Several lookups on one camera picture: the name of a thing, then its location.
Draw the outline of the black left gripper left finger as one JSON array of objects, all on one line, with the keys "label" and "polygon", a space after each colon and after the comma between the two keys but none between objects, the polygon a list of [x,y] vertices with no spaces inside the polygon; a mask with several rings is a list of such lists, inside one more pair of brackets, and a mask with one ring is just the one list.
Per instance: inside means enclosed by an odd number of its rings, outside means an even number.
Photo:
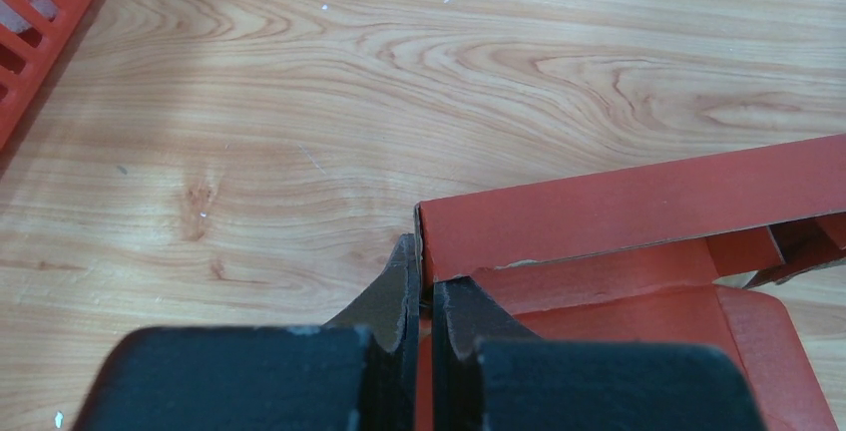
[{"label": "black left gripper left finger", "polygon": [[403,234],[322,325],[155,326],[105,359],[78,430],[410,430],[420,271]]}]

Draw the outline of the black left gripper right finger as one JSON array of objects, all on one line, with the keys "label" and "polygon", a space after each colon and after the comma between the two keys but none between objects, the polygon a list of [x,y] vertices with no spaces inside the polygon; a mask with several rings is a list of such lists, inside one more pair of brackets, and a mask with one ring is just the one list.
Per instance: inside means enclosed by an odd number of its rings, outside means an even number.
[{"label": "black left gripper right finger", "polygon": [[433,292],[438,430],[761,430],[736,366],[684,343],[550,340],[469,277]]}]

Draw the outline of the red paper box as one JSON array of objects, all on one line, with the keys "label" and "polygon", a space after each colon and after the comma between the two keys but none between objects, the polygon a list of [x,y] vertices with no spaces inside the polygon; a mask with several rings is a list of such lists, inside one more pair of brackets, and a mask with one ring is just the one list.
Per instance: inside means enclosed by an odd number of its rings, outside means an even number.
[{"label": "red paper box", "polygon": [[836,423],[784,304],[845,260],[841,135],[427,201],[423,288],[466,280],[546,338],[709,344],[771,430]]}]

